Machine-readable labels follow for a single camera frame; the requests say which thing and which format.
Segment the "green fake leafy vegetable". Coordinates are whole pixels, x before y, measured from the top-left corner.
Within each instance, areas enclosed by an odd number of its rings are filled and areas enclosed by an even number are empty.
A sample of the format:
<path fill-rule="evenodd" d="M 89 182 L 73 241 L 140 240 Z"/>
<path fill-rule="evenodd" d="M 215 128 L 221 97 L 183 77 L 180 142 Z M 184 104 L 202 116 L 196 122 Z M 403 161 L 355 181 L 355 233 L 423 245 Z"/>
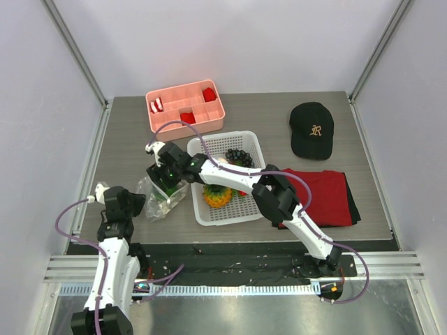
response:
<path fill-rule="evenodd" d="M 154 197 L 159 201 L 167 201 L 170 199 L 170 197 L 177 191 L 177 188 L 167 188 L 165 191 L 163 191 L 160 188 L 154 189 Z"/>

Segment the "polka dot zip bag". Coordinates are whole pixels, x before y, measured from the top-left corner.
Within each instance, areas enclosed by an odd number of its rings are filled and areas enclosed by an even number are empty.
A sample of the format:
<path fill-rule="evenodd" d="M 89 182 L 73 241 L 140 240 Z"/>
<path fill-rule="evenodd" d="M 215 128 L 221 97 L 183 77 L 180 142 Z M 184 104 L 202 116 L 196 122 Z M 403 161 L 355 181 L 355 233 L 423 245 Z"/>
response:
<path fill-rule="evenodd" d="M 144 194 L 144 213 L 149 222 L 165 218 L 186 196 L 189 184 L 181 181 L 174 188 L 162 191 L 149 177 L 142 178 L 137 185 L 137 193 Z"/>

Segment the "dark fake grape bunch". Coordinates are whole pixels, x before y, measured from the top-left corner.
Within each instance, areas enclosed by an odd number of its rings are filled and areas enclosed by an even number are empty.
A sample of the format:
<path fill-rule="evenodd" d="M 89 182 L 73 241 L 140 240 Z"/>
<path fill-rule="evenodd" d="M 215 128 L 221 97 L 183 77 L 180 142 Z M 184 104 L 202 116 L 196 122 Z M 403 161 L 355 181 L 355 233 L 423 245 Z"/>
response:
<path fill-rule="evenodd" d="M 244 168 L 252 168 L 254 166 L 250 153 L 241 149 L 228 149 L 225 153 L 225 158 L 232 165 Z"/>

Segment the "white plastic basket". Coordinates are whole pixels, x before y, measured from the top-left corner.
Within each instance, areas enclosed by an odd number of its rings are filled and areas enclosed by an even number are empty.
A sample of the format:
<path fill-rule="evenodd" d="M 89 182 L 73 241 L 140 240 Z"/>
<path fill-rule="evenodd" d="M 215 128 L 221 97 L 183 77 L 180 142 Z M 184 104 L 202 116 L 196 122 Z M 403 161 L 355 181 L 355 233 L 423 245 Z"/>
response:
<path fill-rule="evenodd" d="M 203 139 L 207 150 L 215 159 L 225 158 L 229 149 L 239 149 L 250 154 L 253 168 L 265 168 L 265 161 L 258 138 L 251 131 L 233 131 L 206 135 Z M 225 206 L 213 208 L 205 201 L 202 184 L 192 184 L 191 192 L 195 217 L 201 225 L 230 225 L 254 221 L 262 217 L 256 202 L 250 195 L 233 195 L 230 202 Z"/>

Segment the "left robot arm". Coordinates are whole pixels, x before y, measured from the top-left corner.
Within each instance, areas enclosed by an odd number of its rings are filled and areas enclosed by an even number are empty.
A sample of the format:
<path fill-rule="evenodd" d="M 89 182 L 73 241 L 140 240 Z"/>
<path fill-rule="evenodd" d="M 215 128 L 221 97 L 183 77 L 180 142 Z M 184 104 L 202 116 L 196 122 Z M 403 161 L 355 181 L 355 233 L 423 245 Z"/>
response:
<path fill-rule="evenodd" d="M 149 262 L 131 237 L 133 218 L 140 215 L 146 197 L 99 183 L 94 200 L 105 206 L 96 234 L 98 264 L 87 302 L 71 318 L 71 330 L 74 334 L 132 334 L 129 312 L 134 282 L 148 272 Z"/>

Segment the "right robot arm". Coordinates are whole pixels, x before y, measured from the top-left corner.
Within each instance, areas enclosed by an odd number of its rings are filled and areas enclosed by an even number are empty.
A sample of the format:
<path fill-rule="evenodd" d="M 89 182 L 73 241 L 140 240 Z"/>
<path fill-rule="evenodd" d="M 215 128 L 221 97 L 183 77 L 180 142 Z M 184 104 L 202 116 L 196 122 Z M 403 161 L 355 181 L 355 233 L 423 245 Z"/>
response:
<path fill-rule="evenodd" d="M 225 186 L 251 195 L 263 217 L 284 224 L 305 245 L 319 273 L 329 276 L 340 268 L 342 248 L 310 218 L 308 204 L 299 200 L 288 173 L 274 165 L 263 169 L 231 165 L 208 152 L 190 155 L 173 142 L 153 142 L 145 151 L 155 159 L 147 172 L 157 185 L 170 188 L 186 181 Z"/>

